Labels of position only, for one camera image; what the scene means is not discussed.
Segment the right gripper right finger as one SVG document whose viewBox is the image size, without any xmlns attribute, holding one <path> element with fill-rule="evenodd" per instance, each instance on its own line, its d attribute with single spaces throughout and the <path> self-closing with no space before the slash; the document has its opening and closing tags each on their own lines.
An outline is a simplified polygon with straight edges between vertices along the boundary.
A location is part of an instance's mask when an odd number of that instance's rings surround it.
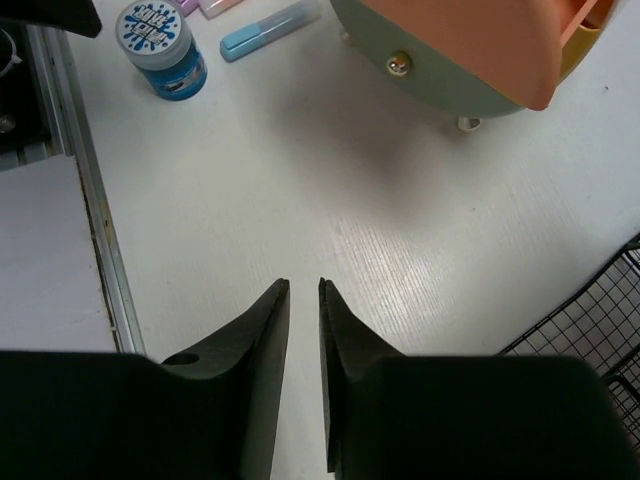
<svg viewBox="0 0 640 480">
<path fill-rule="evenodd" d="M 609 392 L 569 356 L 410 356 L 319 283 L 327 469 L 337 479 L 635 479 Z"/>
</svg>

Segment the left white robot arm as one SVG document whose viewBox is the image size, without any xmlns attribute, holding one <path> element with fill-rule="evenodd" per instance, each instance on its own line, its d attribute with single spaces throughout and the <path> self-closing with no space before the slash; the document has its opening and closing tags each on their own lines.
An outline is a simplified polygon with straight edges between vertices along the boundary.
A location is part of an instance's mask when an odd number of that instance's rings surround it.
<svg viewBox="0 0 640 480">
<path fill-rule="evenodd" d="M 96 38 L 102 22 L 91 0 L 1 0 L 1 20 Z"/>
</svg>

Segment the orange highlighter pen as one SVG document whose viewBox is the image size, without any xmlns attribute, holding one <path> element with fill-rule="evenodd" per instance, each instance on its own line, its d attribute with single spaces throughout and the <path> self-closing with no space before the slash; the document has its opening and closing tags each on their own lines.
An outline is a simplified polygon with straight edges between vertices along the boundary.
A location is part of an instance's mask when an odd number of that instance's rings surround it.
<svg viewBox="0 0 640 480">
<path fill-rule="evenodd" d="M 199 9 L 207 20 L 212 20 L 243 0 L 199 0 Z"/>
</svg>

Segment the blue highlighter pen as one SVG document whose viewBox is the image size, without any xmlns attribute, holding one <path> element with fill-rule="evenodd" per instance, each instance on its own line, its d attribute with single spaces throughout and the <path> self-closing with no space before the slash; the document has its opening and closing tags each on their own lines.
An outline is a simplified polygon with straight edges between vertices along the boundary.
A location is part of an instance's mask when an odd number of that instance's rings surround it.
<svg viewBox="0 0 640 480">
<path fill-rule="evenodd" d="M 219 42 L 222 58 L 234 62 L 321 17 L 318 1 L 297 1 L 272 15 L 225 35 Z"/>
</svg>

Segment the blue patterned tape roll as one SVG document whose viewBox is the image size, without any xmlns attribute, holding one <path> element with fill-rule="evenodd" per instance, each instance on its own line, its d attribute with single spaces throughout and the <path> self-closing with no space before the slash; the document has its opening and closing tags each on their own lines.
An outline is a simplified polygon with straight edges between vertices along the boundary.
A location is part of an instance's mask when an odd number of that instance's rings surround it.
<svg viewBox="0 0 640 480">
<path fill-rule="evenodd" d="M 115 37 L 160 98 L 186 100 L 204 86 L 207 67 L 177 2 L 131 3 L 118 16 Z"/>
</svg>

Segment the cream round drawer box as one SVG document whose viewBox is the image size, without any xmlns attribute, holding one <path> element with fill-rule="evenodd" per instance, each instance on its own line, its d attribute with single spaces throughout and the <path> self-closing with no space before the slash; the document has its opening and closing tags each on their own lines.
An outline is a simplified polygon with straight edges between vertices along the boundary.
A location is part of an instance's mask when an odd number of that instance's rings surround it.
<svg viewBox="0 0 640 480">
<path fill-rule="evenodd" d="M 341 0 L 343 35 L 388 81 L 472 131 L 546 109 L 620 9 L 609 0 Z"/>
</svg>

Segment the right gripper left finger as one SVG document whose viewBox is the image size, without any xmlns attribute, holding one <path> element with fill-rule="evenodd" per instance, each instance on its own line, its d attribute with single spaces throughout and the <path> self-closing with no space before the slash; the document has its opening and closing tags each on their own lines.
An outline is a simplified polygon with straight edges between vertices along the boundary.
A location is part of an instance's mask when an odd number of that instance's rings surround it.
<svg viewBox="0 0 640 480">
<path fill-rule="evenodd" d="M 125 353 L 5 351 L 5 479 L 267 479 L 289 284 L 156 363 Z"/>
</svg>

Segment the pink highlighter pen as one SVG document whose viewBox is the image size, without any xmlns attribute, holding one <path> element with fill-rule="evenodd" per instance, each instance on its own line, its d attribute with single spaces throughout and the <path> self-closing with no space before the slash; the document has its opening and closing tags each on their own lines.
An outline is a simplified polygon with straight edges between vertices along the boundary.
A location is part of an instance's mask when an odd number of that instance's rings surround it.
<svg viewBox="0 0 640 480">
<path fill-rule="evenodd" d="M 174 3 L 184 16 L 191 15 L 199 8 L 199 0 L 174 0 Z"/>
</svg>

